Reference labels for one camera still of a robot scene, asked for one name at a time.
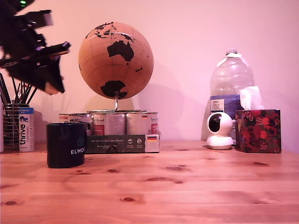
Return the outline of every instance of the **german flag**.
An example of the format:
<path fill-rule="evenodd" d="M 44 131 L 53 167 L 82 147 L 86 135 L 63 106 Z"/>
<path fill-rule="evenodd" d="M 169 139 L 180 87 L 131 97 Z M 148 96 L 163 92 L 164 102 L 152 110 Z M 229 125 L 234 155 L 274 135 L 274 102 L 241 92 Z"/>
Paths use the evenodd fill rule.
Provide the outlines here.
<path fill-rule="evenodd" d="M 148 136 L 148 141 L 157 141 L 157 136 Z"/>

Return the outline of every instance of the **pen holder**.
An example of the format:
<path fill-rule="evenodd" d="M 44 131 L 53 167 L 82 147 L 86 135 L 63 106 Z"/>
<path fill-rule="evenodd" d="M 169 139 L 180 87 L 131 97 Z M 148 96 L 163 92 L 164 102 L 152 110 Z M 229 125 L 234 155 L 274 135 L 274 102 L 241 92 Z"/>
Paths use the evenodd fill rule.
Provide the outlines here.
<path fill-rule="evenodd" d="M 4 149 L 19 149 L 19 108 L 29 104 L 3 104 Z"/>

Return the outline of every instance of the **wall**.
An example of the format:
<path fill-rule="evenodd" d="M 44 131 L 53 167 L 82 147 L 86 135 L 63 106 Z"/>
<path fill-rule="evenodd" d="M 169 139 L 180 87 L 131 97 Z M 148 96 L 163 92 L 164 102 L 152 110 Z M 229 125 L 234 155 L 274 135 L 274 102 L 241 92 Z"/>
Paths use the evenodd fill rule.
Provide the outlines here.
<path fill-rule="evenodd" d="M 36 110 L 36 141 L 45 141 L 45 124 L 57 122 L 60 112 L 113 107 L 85 84 L 78 51 L 94 27 L 117 21 L 139 30 L 155 59 L 147 87 L 121 101 L 120 109 L 158 111 L 163 139 L 204 139 L 211 74 L 225 50 L 237 48 L 251 65 L 265 108 L 281 109 L 283 148 L 299 152 L 298 8 L 297 0 L 36 0 L 26 12 L 51 9 L 54 21 L 38 32 L 49 45 L 72 44 L 61 58 L 66 92 L 38 91 L 30 104 Z M 13 95 L 10 78 L 5 80 Z"/>

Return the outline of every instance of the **black mug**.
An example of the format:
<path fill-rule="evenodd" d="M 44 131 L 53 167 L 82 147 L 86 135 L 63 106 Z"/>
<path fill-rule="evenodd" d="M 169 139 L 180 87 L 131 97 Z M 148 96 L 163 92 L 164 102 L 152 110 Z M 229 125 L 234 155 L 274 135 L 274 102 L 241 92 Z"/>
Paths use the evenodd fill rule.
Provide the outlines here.
<path fill-rule="evenodd" d="M 71 168 L 84 163 L 87 133 L 83 123 L 47 124 L 47 165 Z"/>

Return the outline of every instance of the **wood grain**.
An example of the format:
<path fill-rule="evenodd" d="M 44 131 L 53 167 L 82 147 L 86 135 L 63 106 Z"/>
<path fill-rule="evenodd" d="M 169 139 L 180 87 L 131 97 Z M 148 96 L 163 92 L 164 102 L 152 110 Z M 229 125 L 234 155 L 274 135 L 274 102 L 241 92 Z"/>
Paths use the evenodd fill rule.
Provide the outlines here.
<path fill-rule="evenodd" d="M 45 145 L 5 151 L 2 224 L 299 223 L 299 154 L 218 151 L 163 141 L 160 153 L 85 155 L 46 165 Z"/>

